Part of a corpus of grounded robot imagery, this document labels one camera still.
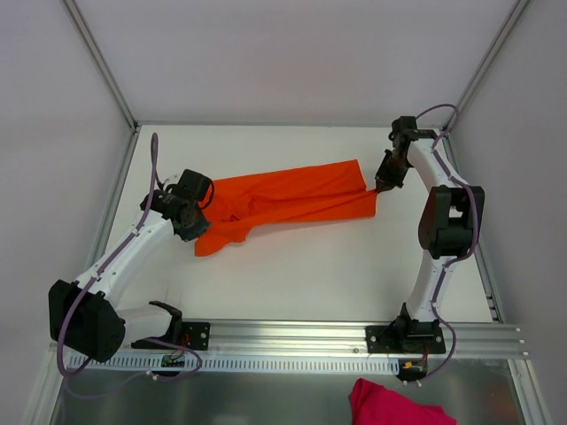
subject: pink-red cloth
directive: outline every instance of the pink-red cloth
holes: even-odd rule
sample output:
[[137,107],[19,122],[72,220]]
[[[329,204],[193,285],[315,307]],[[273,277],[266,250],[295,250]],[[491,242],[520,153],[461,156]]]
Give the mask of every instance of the pink-red cloth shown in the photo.
[[439,406],[421,406],[397,392],[359,379],[350,395],[353,425],[456,425]]

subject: metal frame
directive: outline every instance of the metal frame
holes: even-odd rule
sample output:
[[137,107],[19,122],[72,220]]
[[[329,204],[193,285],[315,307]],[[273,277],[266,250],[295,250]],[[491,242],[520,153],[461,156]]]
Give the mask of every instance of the metal frame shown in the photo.
[[[140,123],[136,121],[127,100],[120,91],[120,87],[114,79],[113,73],[76,1],[60,1],[84,42],[88,53],[91,55],[97,70],[110,90],[131,132],[122,154],[120,169],[114,179],[112,192],[106,204],[97,239],[89,256],[88,266],[90,266],[105,251],[124,182],[128,174],[128,168],[136,148]],[[516,1],[459,99],[458,106],[462,111],[466,109],[530,2],[531,0]],[[144,121],[144,124],[167,125],[179,123],[147,120]],[[203,122],[202,124],[227,123]],[[455,169],[458,169],[454,146],[450,139],[447,140],[445,147],[449,160]],[[524,340],[521,337],[520,329],[514,325],[503,324],[505,319],[501,310],[501,298],[485,255],[485,246],[482,239],[478,247],[477,260],[479,273],[488,296],[489,306],[495,311],[495,319],[499,323],[455,324],[458,336],[455,356],[463,359],[507,359],[526,423],[551,423],[540,396],[529,354],[524,348]],[[368,324],[360,322],[316,321],[212,321],[209,354],[256,357],[287,356],[298,359],[341,358],[346,359],[346,361],[356,362],[360,358],[367,359],[370,357],[364,341],[364,328]],[[451,340],[450,333],[445,332],[445,338],[449,342]],[[48,423],[53,411],[58,387],[61,383],[61,377],[58,375],[55,366],[54,346],[55,344],[52,344],[48,352],[48,357],[42,369],[43,380],[32,397],[35,404],[27,417],[26,423]],[[132,353],[132,350],[125,347],[120,350],[120,353]],[[373,354],[372,358],[374,359],[375,357],[377,359],[404,358],[403,356],[388,357],[386,355]]]

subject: orange fabric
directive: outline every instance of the orange fabric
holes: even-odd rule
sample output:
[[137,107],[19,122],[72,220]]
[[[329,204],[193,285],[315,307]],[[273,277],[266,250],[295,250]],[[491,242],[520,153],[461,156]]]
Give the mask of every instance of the orange fabric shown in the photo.
[[218,180],[205,210],[211,226],[196,241],[195,255],[243,242],[261,224],[374,217],[376,200],[356,159]]

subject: red cloth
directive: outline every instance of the red cloth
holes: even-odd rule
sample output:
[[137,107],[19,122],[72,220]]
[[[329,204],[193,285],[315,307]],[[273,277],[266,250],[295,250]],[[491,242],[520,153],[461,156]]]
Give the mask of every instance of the red cloth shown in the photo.
[[420,406],[376,383],[359,379],[350,395],[353,425],[456,425],[439,406]]
[[356,159],[214,182],[205,210],[211,227],[195,243],[195,255],[211,255],[242,243],[255,226],[374,217],[377,192],[366,190]]

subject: white table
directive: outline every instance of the white table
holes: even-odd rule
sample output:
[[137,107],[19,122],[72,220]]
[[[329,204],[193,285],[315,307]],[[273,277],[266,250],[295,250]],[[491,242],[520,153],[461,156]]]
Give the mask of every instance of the white table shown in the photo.
[[[219,179],[357,158],[371,188],[391,147],[386,128],[143,126],[109,246],[148,191],[154,131],[162,179],[185,168]],[[390,321],[416,282],[426,198],[410,171],[403,189],[378,196],[373,219],[258,227],[245,243],[205,258],[176,238],[151,256],[120,307],[158,299],[200,319]],[[492,321],[474,259],[454,272],[441,313],[448,321]]]

